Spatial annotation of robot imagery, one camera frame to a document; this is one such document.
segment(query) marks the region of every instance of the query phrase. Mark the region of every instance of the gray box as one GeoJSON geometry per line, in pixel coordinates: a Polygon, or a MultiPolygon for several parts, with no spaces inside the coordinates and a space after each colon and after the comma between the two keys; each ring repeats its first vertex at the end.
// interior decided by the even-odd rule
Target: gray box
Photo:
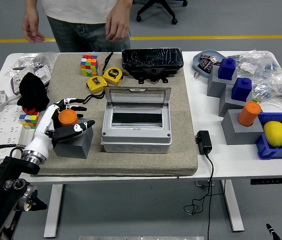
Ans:
{"type": "Polygon", "coordinates": [[[170,87],[105,87],[101,144],[110,153],[166,154],[172,144],[170,87]]]}
{"type": "MultiPolygon", "coordinates": [[[[82,118],[78,120],[79,124],[87,121],[89,119],[82,118]]],[[[53,150],[60,157],[86,159],[92,138],[93,129],[90,127],[78,136],[59,141],[53,150]]]]}
{"type": "Polygon", "coordinates": [[[229,109],[243,109],[247,102],[252,101],[252,92],[246,98],[246,101],[232,99],[232,89],[234,85],[226,84],[220,97],[219,116],[224,117],[229,109]]]}
{"type": "Polygon", "coordinates": [[[237,80],[237,69],[235,69],[232,80],[219,78],[220,66],[214,65],[207,82],[207,96],[220,98],[226,84],[234,85],[237,80]]]}
{"type": "Polygon", "coordinates": [[[237,118],[241,109],[230,109],[222,120],[227,145],[251,145],[262,135],[263,128],[257,117],[251,126],[241,125],[237,118]]]}

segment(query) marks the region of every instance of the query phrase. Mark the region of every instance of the yellow tape measure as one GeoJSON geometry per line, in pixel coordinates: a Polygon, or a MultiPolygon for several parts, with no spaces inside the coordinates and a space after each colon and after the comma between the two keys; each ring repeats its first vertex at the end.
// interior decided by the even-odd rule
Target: yellow tape measure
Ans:
{"type": "Polygon", "coordinates": [[[90,89],[92,94],[99,93],[107,86],[106,80],[101,76],[93,76],[88,79],[86,86],[90,89]]]}
{"type": "Polygon", "coordinates": [[[103,75],[104,79],[115,86],[117,86],[123,79],[123,72],[117,67],[110,67],[103,75]]]}

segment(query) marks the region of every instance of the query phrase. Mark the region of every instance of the black power adapter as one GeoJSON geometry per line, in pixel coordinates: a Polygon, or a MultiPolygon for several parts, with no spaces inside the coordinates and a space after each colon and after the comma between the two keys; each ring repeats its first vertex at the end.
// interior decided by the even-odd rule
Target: black power adapter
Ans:
{"type": "Polygon", "coordinates": [[[198,131],[195,136],[195,142],[199,146],[199,151],[201,155],[207,155],[212,150],[212,142],[210,139],[209,131],[201,130],[198,131]]]}

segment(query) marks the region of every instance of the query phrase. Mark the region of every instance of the orange cylinder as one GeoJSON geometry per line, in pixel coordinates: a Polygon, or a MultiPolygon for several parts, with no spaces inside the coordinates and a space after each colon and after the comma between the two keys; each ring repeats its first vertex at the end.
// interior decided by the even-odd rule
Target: orange cylinder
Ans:
{"type": "Polygon", "coordinates": [[[76,112],[71,109],[66,109],[60,112],[59,121],[62,127],[77,124],[76,112]]]}
{"type": "Polygon", "coordinates": [[[245,104],[237,120],[241,125],[250,127],[257,116],[260,114],[261,110],[262,108],[258,103],[249,101],[245,104]]]}

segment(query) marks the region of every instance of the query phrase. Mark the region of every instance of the transparent lid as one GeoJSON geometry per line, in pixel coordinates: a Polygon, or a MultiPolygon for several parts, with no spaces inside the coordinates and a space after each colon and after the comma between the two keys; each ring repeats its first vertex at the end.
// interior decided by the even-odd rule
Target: transparent lid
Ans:
{"type": "Polygon", "coordinates": [[[170,87],[119,87],[108,86],[104,88],[108,105],[159,105],[167,106],[170,87]]]}

